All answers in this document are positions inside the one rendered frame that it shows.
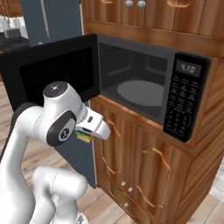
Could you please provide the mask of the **black microwave door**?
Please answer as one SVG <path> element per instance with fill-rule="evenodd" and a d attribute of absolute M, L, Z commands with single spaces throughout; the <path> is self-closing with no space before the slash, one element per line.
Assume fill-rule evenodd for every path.
<path fill-rule="evenodd" d="M 68 82 L 86 102 L 100 94 L 98 39 L 95 34 L 28 47 L 0 55 L 0 74 L 10 105 L 44 104 L 43 90 Z"/>

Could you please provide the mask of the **wooden drawer front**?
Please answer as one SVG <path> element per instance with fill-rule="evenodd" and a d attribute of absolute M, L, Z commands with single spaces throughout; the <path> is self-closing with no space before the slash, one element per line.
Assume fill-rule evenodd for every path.
<path fill-rule="evenodd" d="M 137 224 L 152 224 L 152 219 L 121 189 L 108 183 L 108 194 Z M 129 203 L 128 207 L 123 206 L 125 202 Z"/>

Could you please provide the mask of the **wooden cupboard door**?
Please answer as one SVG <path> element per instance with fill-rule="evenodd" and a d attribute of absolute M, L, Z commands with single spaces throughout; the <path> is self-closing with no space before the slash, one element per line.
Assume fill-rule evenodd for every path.
<path fill-rule="evenodd" d="M 87 18 L 112 23 L 128 24 L 133 22 L 135 0 L 133 6 L 125 6 L 126 0 L 82 0 L 82 7 Z"/>
<path fill-rule="evenodd" d="M 103 120 L 110 128 L 107 140 L 94 141 L 98 185 L 103 187 L 103 182 L 110 182 L 121 188 L 127 188 L 130 155 L 127 134 L 130 125 L 123 114 L 119 114 L 114 107 L 106 107 L 92 100 L 91 108 L 103 115 Z M 123 181 L 127 183 L 126 186 L 121 186 Z"/>
<path fill-rule="evenodd" d="M 224 0 L 206 0 L 199 33 L 224 38 Z"/>
<path fill-rule="evenodd" d="M 206 0 L 144 0 L 144 8 L 137 6 L 137 23 L 144 27 L 196 34 Z"/>
<path fill-rule="evenodd" d="M 173 147 L 134 124 L 127 131 L 128 181 L 133 188 L 130 195 L 143 209 L 163 221 L 174 176 Z"/>

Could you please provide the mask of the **wooden cabinet frame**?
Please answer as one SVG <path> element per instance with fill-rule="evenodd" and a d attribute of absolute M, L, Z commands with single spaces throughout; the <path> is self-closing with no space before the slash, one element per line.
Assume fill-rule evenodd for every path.
<path fill-rule="evenodd" d="M 141 26 L 137 23 L 137 7 L 133 22 L 128 24 L 87 18 L 83 7 L 82 13 L 86 33 L 201 54 L 211 59 L 192 135 L 185 143 L 165 133 L 162 125 L 104 96 L 102 91 L 93 99 L 106 107 L 114 107 L 129 125 L 146 130 L 173 147 L 171 164 L 174 176 L 163 221 L 134 200 L 128 192 L 130 186 L 121 188 L 111 184 L 132 198 L 152 219 L 152 224 L 186 224 L 207 196 L 224 158 L 224 38 L 202 35 L 200 31 L 193 34 Z"/>

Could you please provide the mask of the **wooden cupboards run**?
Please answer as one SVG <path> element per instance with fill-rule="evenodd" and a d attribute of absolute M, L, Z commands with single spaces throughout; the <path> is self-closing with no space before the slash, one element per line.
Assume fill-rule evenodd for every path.
<path fill-rule="evenodd" d="M 6 17 L 22 17 L 20 0 L 0 0 L 0 15 Z"/>

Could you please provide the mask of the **grey microwave turntable plate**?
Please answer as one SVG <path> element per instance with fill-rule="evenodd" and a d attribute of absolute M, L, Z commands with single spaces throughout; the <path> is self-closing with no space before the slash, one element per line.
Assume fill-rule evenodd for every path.
<path fill-rule="evenodd" d="M 162 105 L 164 87 L 146 80 L 128 80 L 117 87 L 117 92 L 129 103 L 159 107 Z"/>

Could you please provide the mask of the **black microwave oven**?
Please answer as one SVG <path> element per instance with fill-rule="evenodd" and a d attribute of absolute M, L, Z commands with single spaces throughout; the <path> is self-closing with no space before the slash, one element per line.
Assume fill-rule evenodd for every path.
<path fill-rule="evenodd" d="M 205 55 L 99 34 L 101 93 L 163 126 L 182 142 L 192 135 L 211 65 Z M 162 105 L 145 107 L 125 101 L 117 87 L 125 81 L 150 81 L 164 87 Z"/>

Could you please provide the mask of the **dark kitchen counter unit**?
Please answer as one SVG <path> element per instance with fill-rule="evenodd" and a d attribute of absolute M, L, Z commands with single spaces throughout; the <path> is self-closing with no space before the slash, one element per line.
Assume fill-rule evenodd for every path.
<path fill-rule="evenodd" d="M 29 47 L 29 40 L 21 36 L 18 28 L 10 28 L 0 32 L 0 53 L 13 52 Z"/>

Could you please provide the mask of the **yellow and green sponge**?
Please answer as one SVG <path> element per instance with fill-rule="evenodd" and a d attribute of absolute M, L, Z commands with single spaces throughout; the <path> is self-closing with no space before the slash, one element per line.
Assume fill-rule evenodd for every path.
<path fill-rule="evenodd" d="M 76 136 L 78 139 L 80 139 L 81 141 L 85 143 L 90 143 L 94 138 L 92 135 L 89 135 L 81 131 L 76 131 Z"/>

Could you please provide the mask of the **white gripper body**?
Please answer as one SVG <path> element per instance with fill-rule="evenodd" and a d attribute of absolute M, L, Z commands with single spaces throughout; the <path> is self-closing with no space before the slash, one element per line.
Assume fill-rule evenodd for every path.
<path fill-rule="evenodd" d="M 110 135 L 109 126 L 101 119 L 89 117 L 87 120 L 80 122 L 74 129 L 78 135 L 85 138 L 97 137 L 102 140 L 107 140 Z"/>

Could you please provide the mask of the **blue-grey fridge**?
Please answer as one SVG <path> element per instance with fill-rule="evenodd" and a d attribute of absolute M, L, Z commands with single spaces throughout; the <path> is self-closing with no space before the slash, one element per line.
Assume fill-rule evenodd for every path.
<path fill-rule="evenodd" d="M 44 2 L 49 42 L 40 0 L 20 0 L 30 46 L 38 46 L 83 34 L 81 0 L 44 0 Z M 90 186 L 97 187 L 93 142 L 85 143 L 73 133 L 65 143 L 56 148 L 56 151 L 78 173 L 86 177 Z"/>

